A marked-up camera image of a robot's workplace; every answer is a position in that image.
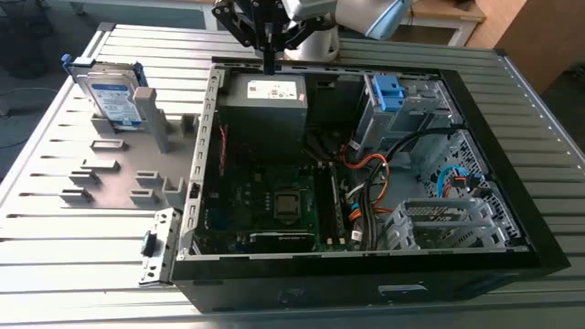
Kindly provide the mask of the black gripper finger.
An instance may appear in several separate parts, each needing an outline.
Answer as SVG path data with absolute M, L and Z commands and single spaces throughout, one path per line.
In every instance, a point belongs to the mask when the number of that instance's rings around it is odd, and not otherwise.
M 269 74 L 275 74 L 276 53 L 285 49 L 295 50 L 311 34 L 329 29 L 329 22 L 323 17 L 301 21 L 295 27 L 284 30 L 285 20 L 276 20 L 269 28 Z
M 269 74 L 269 50 L 259 50 L 255 48 L 251 39 L 249 20 L 241 9 L 241 1 L 215 1 L 211 10 L 216 20 L 224 28 L 231 32 L 244 47 L 252 47 L 264 61 L 264 74 Z

